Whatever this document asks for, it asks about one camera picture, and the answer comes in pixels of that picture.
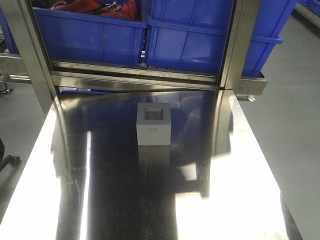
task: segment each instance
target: metal rail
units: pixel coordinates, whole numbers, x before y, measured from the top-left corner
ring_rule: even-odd
[[[297,10],[301,15],[303,15],[306,19],[308,19],[314,25],[316,25],[318,28],[320,28],[320,17],[315,15],[308,8],[306,8],[305,6],[302,6],[300,3],[297,2],[294,9]]]
[[[52,61],[52,83],[59,87],[118,90],[131,92],[218,90],[218,77],[199,72],[168,72],[108,65]],[[0,53],[0,81],[31,83],[19,55]],[[267,80],[261,77],[242,77],[237,94],[261,95]]]

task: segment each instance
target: metal post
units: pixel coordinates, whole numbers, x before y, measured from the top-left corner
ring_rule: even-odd
[[[0,5],[41,108],[47,114],[56,90],[51,79],[52,66],[30,0],[0,0]]]
[[[234,0],[218,86],[237,93],[261,0]]]

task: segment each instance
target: chair wheel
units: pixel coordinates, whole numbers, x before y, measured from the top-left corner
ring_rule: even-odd
[[[10,165],[11,167],[16,167],[17,165],[19,165],[19,163],[21,162],[20,157],[19,156],[13,156],[12,157],[12,161],[10,161]]]

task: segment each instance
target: red fabric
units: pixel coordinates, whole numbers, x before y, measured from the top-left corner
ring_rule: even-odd
[[[124,3],[119,10],[105,10],[96,13],[99,16],[138,21],[138,9],[135,0]]]
[[[97,0],[75,0],[68,5],[59,7],[57,10],[87,14],[94,12],[101,6],[102,4]]]

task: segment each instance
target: square hole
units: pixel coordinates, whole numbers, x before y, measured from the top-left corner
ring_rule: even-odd
[[[163,107],[145,107],[144,119],[145,120],[163,120],[164,108]]]

